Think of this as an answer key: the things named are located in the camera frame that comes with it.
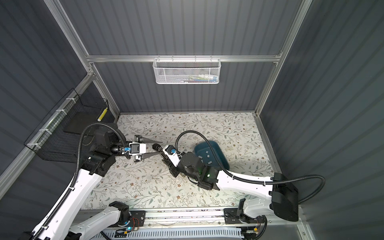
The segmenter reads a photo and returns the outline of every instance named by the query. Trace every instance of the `floral patterned floor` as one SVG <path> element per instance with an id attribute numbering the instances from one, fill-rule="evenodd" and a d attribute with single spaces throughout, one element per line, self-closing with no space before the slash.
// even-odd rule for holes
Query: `floral patterned floor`
<path id="1" fill-rule="evenodd" d="M 219 144 L 231 171 L 273 175 L 252 113 L 121 115 L 118 126 L 127 140 L 140 134 L 161 141 L 162 146 L 174 145 L 182 131 L 197 130 Z M 186 134 L 179 141 L 179 150 L 193 151 L 202 141 L 200 136 Z M 147 149 L 154 152 L 150 144 Z M 243 197 L 241 192 L 201 189 L 181 174 L 174 178 L 161 156 L 139 163 L 116 157 L 116 163 L 93 189 L 82 209 L 104 209 L 116 200 L 131 209 L 234 206 Z"/>

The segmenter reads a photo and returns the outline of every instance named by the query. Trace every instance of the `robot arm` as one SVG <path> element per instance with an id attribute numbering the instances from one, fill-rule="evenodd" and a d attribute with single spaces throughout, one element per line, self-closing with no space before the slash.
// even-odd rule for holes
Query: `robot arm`
<path id="1" fill-rule="evenodd" d="M 243 199 L 240 202 L 238 215 L 243 222 L 272 213 L 288 221 L 298 221 L 298 190 L 293 184 L 260 185 L 239 181 L 230 177 L 220 168 L 205 165 L 192 152 L 179 152 L 173 145 L 161 148 L 160 145 L 154 144 L 152 147 L 161 152 L 163 162 L 174 177 L 182 173 L 195 180 L 197 186 L 206 190 L 233 190 L 257 196 L 258 198 Z M 271 178 L 228 172 L 241 179 L 261 182 L 286 179 L 279 173 L 275 173 L 275 176 Z"/>
<path id="2" fill-rule="evenodd" d="M 135 135 L 135 141 L 126 142 L 124 135 L 115 124 L 109 124 L 108 127 L 104 125 L 93 134 L 94 142 L 90 151 L 81 156 L 84 161 L 74 186 L 70 183 L 46 217 L 31 233 L 24 233 L 20 239 L 63 240 L 68 237 L 73 240 L 88 240 L 110 225 L 118 223 L 124 226 L 129 222 L 129 207 L 120 202 L 113 202 L 103 212 L 71 227 L 73 219 L 87 196 L 115 163 L 115 156 L 124 155 L 128 159 L 134 156 L 134 161 L 140 161 L 154 155 L 154 153 L 146 153 L 146 143 L 156 143 L 156 141 Z M 122 146 L 117 134 L 120 135 L 126 147 Z"/>

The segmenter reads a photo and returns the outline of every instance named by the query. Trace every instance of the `black wire rack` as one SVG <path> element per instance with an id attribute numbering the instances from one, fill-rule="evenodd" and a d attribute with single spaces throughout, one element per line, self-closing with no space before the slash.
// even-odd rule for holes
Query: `black wire rack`
<path id="1" fill-rule="evenodd" d="M 56 117 L 44 129 L 37 127 L 24 142 L 41 159 L 59 162 L 76 162 L 81 131 L 88 123 L 113 122 L 108 101 L 103 98 L 76 94 L 63 109 L 56 110 Z M 83 152 L 89 151 L 93 139 L 90 128 L 83 140 Z"/>

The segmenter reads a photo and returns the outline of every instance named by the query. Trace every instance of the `ventilation grille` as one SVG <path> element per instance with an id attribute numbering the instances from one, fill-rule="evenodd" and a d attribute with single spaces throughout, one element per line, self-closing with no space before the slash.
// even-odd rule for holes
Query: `ventilation grille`
<path id="1" fill-rule="evenodd" d="M 181 238 L 219 238 L 231 237 L 242 239 L 241 229 L 234 227 L 204 227 L 204 228 L 167 228 L 139 229 L 127 234 L 126 237 L 114 237 L 116 230 L 104 230 L 111 239 L 181 239 Z M 105 240 L 99 233 L 93 240 Z"/>
<path id="2" fill-rule="evenodd" d="M 217 84 L 220 69 L 220 61 L 153 61 L 156 83 L 159 84 Z"/>

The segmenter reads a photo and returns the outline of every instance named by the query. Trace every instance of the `black bracket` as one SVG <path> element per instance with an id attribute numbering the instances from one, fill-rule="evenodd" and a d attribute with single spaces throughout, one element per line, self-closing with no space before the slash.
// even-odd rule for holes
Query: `black bracket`
<path id="1" fill-rule="evenodd" d="M 244 221 L 240 221 L 239 216 L 237 215 L 237 208 L 227 208 L 223 210 L 224 212 L 224 219 L 225 219 L 225 224 L 243 224 L 245 223 Z M 250 218 L 247 217 L 247 223 L 255 223 L 255 224 L 260 224 L 261 221 L 259 218 Z"/>
<path id="2" fill-rule="evenodd" d="M 144 226 L 145 220 L 145 211 L 129 211 L 131 213 L 131 217 L 137 218 L 139 221 L 139 227 Z M 119 227 L 117 223 L 111 225 L 110 227 Z M 131 221 L 127 227 L 133 227 L 133 221 Z"/>

